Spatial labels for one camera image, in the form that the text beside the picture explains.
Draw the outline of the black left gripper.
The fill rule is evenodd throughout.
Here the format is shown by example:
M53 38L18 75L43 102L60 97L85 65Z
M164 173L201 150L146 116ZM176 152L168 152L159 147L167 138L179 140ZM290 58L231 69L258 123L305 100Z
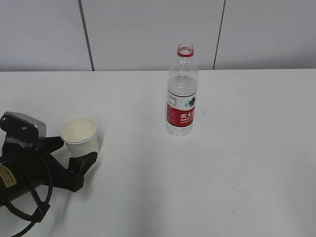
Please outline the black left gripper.
M70 158L68 168L51 154L64 146L60 136L25 143L6 138L2 147L2 192L27 193L40 185L76 192L84 175L97 161L97 152Z

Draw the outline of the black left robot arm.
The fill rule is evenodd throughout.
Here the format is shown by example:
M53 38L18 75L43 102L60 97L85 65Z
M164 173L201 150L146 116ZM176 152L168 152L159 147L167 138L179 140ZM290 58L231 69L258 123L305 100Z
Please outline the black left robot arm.
M76 192L83 187L84 175L97 160L97 152L70 158L65 168L52 152L64 145L60 137L24 143L6 137L0 157L0 204L13 201L40 185L52 185Z

